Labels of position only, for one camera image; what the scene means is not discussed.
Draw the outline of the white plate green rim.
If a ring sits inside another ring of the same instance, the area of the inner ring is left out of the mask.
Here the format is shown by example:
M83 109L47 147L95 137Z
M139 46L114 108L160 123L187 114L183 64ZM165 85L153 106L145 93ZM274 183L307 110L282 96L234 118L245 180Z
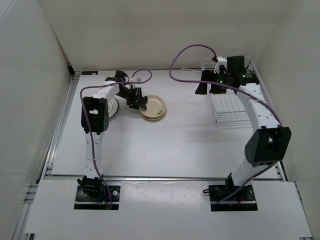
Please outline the white plate green rim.
M119 101L117 98L113 97L108 103L108 115L112 119L115 117L120 109Z

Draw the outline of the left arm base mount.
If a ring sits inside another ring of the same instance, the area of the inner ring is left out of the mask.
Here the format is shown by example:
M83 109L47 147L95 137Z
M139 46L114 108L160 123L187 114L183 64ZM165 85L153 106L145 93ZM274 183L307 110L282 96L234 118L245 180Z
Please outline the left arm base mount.
M77 179L74 200L75 210L118 210L120 206L121 186L107 186L100 178L84 176Z

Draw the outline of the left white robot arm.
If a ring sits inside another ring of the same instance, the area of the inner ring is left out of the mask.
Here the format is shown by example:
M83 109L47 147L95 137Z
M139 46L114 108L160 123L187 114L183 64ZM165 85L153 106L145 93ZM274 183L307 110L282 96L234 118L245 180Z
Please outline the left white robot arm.
M86 138L86 163L82 179L78 183L83 192L93 200L100 200L109 187L103 179L102 142L110 122L108 104L114 96L126 100L131 109L147 109L148 98L142 89L129 82L124 71L117 70L114 77L107 77L104 85L84 87L80 90L81 126Z

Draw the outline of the cream yellow plate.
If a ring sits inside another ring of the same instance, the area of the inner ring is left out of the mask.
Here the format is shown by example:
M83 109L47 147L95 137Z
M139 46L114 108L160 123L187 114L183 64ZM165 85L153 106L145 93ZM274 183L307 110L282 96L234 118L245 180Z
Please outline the cream yellow plate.
M164 110L163 113L161 113L159 116L155 116L155 117L147 117L146 115L144 115L142 112L140 113L142 115L142 117L147 120L147 121L159 121L160 119L162 119L165 115L166 115L167 111Z

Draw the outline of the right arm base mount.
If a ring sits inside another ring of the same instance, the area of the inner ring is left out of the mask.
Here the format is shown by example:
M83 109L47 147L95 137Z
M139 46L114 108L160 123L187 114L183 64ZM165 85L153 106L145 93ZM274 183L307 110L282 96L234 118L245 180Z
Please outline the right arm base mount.
M252 212L258 211L255 192L251 184L235 185L231 174L223 185L211 184L202 191L209 195L212 212Z

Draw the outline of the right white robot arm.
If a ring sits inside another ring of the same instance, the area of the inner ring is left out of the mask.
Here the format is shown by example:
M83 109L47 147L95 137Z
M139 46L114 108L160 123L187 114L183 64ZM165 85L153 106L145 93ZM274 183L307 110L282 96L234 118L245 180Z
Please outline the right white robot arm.
M214 71L216 68L216 62L209 57L204 57L201 60L202 71ZM271 110L273 110L273 103L270 100L270 96L267 93L264 83L258 73L258 70L251 57L244 57L244 67L246 68L246 74L255 74L259 80L259 86L250 83L249 86L240 87L241 90L247 94L252 95L265 104L271 103ZM249 122L252 126L253 134L261 127L267 129L277 128L281 124L276 120L274 113L267 107L261 104L257 99L252 99L248 95L238 92L237 95L233 90L226 90L226 93L222 94L210 94L208 97L209 103L213 110L213 117L215 122L218 123L245 123ZM238 199L242 193L243 188L241 185L246 183L248 185L254 178L263 174L263 171L267 168L267 164L253 167L244 157L241 165L232 173L233 182L225 186L224 193L230 200Z

